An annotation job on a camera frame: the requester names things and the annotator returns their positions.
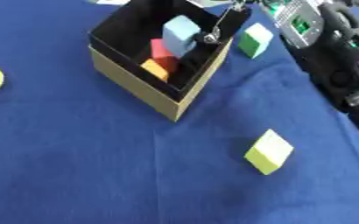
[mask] tan box exterior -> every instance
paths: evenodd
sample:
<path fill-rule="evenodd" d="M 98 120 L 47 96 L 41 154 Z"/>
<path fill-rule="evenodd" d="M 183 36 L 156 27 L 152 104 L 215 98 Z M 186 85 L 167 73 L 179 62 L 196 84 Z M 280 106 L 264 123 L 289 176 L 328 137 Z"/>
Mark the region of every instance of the tan box exterior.
<path fill-rule="evenodd" d="M 97 52 L 93 47 L 89 46 L 89 50 L 92 53 L 96 70 L 105 74 L 115 83 L 133 93 L 138 99 L 149 104 L 158 112 L 167 116 L 170 120 L 176 122 L 180 119 L 180 116 L 185 112 L 189 104 L 194 100 L 196 95 L 203 89 L 207 81 L 225 60 L 231 43 L 232 39 L 226 44 L 211 66 L 199 78 L 199 80 L 194 84 L 194 87 L 180 102 L 174 101 L 165 94 L 160 93 L 148 83 L 140 80 L 132 73 L 117 65 L 114 61 Z"/>

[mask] blue tablecloth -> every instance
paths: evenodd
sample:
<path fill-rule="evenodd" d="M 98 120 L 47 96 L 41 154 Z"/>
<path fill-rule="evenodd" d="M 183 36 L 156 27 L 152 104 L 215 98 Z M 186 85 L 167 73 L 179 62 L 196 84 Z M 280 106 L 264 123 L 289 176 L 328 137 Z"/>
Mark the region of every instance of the blue tablecloth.
<path fill-rule="evenodd" d="M 359 223 L 359 132 L 278 38 L 250 60 L 236 36 L 173 123 L 94 70 L 115 8 L 0 1 L 0 224 Z M 242 156 L 267 129 L 295 152 L 263 176 Z"/>

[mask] foam block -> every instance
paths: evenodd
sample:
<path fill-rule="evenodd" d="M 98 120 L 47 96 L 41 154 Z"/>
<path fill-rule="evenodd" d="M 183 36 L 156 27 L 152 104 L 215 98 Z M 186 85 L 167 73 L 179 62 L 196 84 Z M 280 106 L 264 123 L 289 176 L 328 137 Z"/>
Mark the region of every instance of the foam block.
<path fill-rule="evenodd" d="M 177 70 L 178 61 L 174 55 L 165 48 L 161 38 L 151 40 L 151 56 L 167 72 L 174 73 L 175 70 Z"/>
<path fill-rule="evenodd" d="M 196 47 L 194 34 L 201 28 L 186 16 L 177 16 L 163 27 L 163 43 L 175 57 L 180 59 Z"/>
<path fill-rule="evenodd" d="M 264 175 L 269 175 L 283 165 L 292 150 L 293 147 L 285 139 L 269 129 L 244 157 Z"/>
<path fill-rule="evenodd" d="M 272 38 L 273 34 L 269 30 L 256 23 L 243 32 L 238 46 L 246 55 L 254 59 L 265 51 Z"/>
<path fill-rule="evenodd" d="M 154 74 L 162 81 L 167 81 L 169 73 L 153 59 L 148 59 L 145 63 L 143 63 L 143 65 L 141 65 L 141 67 L 151 74 Z"/>

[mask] cardboard box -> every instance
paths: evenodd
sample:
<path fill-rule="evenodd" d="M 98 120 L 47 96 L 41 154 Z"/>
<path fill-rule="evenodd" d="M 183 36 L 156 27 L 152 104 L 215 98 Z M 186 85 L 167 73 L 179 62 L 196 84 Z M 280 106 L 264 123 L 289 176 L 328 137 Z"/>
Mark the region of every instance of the cardboard box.
<path fill-rule="evenodd" d="M 179 61 L 167 82 L 141 67 L 151 57 L 150 40 L 161 38 L 163 24 L 178 15 L 209 32 L 218 17 L 185 0 L 132 0 L 90 32 L 95 68 L 158 112 L 177 121 L 224 61 L 232 39 L 198 44 Z"/>

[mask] yellow-green cube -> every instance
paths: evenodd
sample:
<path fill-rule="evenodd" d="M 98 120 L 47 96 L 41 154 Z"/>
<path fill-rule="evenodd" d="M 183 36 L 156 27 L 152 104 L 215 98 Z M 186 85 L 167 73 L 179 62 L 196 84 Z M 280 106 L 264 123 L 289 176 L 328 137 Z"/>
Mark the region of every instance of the yellow-green cube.
<path fill-rule="evenodd" d="M 269 30 L 256 23 L 243 32 L 238 47 L 254 59 L 265 51 L 272 38 L 273 34 Z"/>
<path fill-rule="evenodd" d="M 293 147 L 285 139 L 269 129 L 244 157 L 264 175 L 269 175 L 283 165 L 292 151 Z"/>

